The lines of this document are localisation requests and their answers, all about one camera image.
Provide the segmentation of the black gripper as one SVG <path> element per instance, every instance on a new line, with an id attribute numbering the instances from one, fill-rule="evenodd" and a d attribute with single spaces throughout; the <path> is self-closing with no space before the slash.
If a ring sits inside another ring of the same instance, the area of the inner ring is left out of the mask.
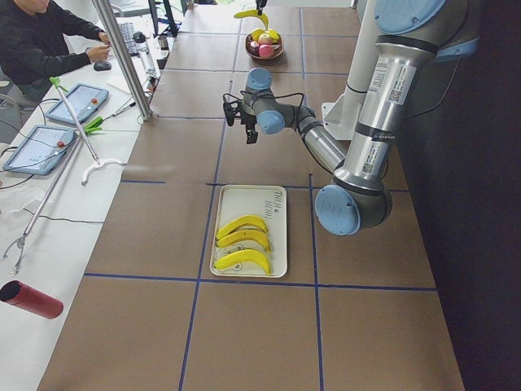
<path id="1" fill-rule="evenodd" d="M 258 15 L 263 14 L 263 10 L 266 6 L 266 0 L 256 0 L 256 10 Z M 246 144 L 252 145 L 257 143 L 258 132 L 255 129 L 256 126 L 256 117 L 254 115 L 250 115 L 248 113 L 242 112 L 240 114 L 240 124 L 245 127 L 246 131 Z"/>

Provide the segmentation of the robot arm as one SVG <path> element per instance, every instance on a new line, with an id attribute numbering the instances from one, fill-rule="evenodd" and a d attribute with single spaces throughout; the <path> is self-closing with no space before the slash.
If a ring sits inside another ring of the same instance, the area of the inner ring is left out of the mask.
<path id="1" fill-rule="evenodd" d="M 311 108 L 280 103 L 264 68 L 247 76 L 241 97 L 224 103 L 226 120 L 240 120 L 247 140 L 259 132 L 293 129 L 312 156 L 332 172 L 315 199 L 321 225 L 352 235 L 384 222 L 392 198 L 381 175 L 401 124 L 405 103 L 422 66 L 472 55 L 479 42 L 480 1 L 368 1 L 344 93 L 332 105 L 343 147 Z"/>

